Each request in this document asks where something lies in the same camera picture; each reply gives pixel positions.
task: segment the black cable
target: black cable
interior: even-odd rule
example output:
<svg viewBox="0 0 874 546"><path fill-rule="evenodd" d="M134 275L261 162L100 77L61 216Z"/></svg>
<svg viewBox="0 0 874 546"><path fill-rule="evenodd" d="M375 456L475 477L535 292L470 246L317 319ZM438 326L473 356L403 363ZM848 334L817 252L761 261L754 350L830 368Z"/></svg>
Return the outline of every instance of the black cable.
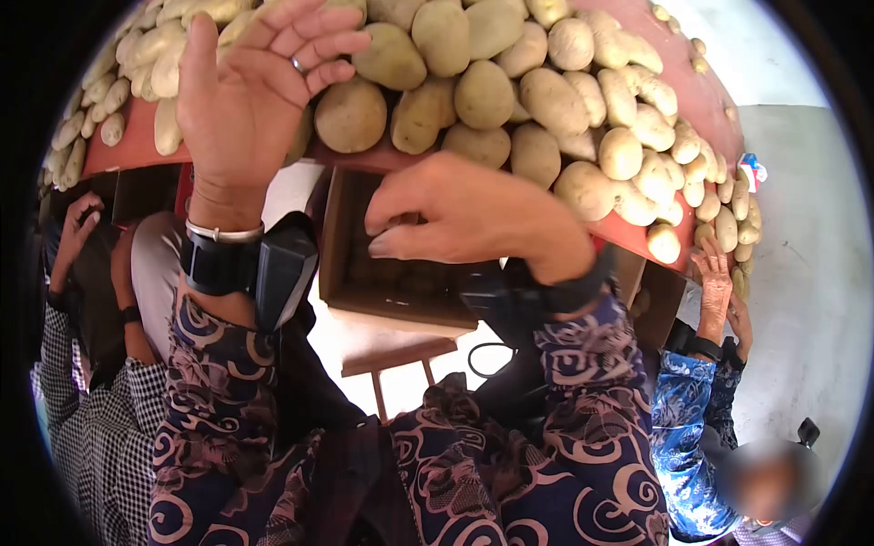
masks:
<svg viewBox="0 0 874 546"><path fill-rule="evenodd" d="M513 349L513 356L510 357L510 360L507 361L507 364L505 364L504 366L501 366L501 368L493 374L484 374L484 373L477 371L476 368L474 368L474 364L472 362L470 362L470 357L474 355L474 351L476 351L477 349L481 349L482 347L493 347L493 346L507 347L508 349L512 349L510 347L510 345L508 345L506 343L489 342L489 343L480 343L479 345L476 345L468 353L468 367L470 368L470 371L474 372L475 375L482 377L483 379L489 379L490 377L494 377L494 376L498 375L499 373L501 373L501 370L503 370L507 364L512 362L513 356L516 356L516 353L519 352L519 349Z"/></svg>

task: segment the hand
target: hand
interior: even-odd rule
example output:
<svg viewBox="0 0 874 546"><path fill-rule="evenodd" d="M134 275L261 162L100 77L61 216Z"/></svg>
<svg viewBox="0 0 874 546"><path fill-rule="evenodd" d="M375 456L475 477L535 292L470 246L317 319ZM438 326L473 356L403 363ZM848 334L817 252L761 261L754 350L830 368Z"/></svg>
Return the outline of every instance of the hand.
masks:
<svg viewBox="0 0 874 546"><path fill-rule="evenodd" d="M746 304L734 292L729 302L728 314L725 316L732 325L732 332L740 340L738 342L738 356L746 362L753 347L753 324L750 322L750 314Z"/></svg>
<svg viewBox="0 0 874 546"><path fill-rule="evenodd" d="M89 214L88 218L82 222L82 225L79 225L79 218L89 207L94 207L97 210ZM61 294L64 291L66 276L70 272L70 267L73 266L73 262L79 257L79 252L82 251L82 246L85 244L88 236L91 235L94 227L100 222L100 211L102 210L103 202L90 191L66 208L66 218L64 218L64 228L60 235L58 254L55 257L52 277L49 281L49 289L52 292Z"/></svg>
<svg viewBox="0 0 874 546"><path fill-rule="evenodd" d="M399 225L408 213L427 224ZM448 152L386 176L364 227L378 235L374 258L473 263L516 256L546 285L585 275L595 260L592 240L551 193Z"/></svg>
<svg viewBox="0 0 874 546"><path fill-rule="evenodd" d="M132 224L121 234L109 261L109 276L112 279L115 300L120 310L136 305L134 282L130 272L130 251L134 245L134 231L138 225L138 223Z"/></svg>
<svg viewBox="0 0 874 546"><path fill-rule="evenodd" d="M291 147L303 109L355 74L339 54L365 49L361 11L285 0L254 17L216 66L216 25L194 17L179 63L176 117L195 168L189 217L226 231L258 227L267 185ZM301 74L290 59L307 71Z"/></svg>
<svg viewBox="0 0 874 546"><path fill-rule="evenodd" d="M701 240L704 255L691 254L692 261L701 272L701 321L698 337L709 339L717 345L722 343L722 327L732 297L732 276L728 272L728 258L719 242L713 237Z"/></svg>

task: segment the silver bangle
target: silver bangle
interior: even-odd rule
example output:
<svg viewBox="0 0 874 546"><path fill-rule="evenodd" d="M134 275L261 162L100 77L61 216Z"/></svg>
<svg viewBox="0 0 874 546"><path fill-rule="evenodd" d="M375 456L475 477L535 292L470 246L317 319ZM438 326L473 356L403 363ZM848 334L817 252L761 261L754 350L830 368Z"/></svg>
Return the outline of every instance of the silver bangle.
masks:
<svg viewBox="0 0 874 546"><path fill-rule="evenodd" d="M218 227L208 230L205 227L194 225L190 220L186 219L185 228L195 235L211 238L217 243L251 243L264 235L264 222L261 222L256 229L247 232L222 232Z"/></svg>

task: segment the ring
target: ring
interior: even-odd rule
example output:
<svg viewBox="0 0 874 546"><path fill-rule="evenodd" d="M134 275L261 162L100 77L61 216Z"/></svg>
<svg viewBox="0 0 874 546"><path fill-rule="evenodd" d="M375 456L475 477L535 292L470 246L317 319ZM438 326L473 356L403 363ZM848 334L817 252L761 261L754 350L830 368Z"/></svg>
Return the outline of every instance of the ring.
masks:
<svg viewBox="0 0 874 546"><path fill-rule="evenodd" d="M291 64L297 69L297 72L301 74L306 74L307 70L301 65L301 62L297 60L294 56L291 58Z"/></svg>

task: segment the wristwatch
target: wristwatch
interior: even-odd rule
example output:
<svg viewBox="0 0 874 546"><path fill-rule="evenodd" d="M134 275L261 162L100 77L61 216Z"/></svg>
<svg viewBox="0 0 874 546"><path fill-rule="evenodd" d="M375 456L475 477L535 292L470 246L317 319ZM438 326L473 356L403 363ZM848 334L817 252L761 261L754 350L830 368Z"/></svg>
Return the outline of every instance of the wristwatch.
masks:
<svg viewBox="0 0 874 546"><path fill-rule="evenodd" d="M686 354L694 355L696 353L707 356L715 363L722 361L722 347L697 335L686 342Z"/></svg>
<svg viewBox="0 0 874 546"><path fill-rule="evenodd" d="M129 322L142 322L140 308L136 305L125 307L121 310L121 318L124 324L128 324Z"/></svg>

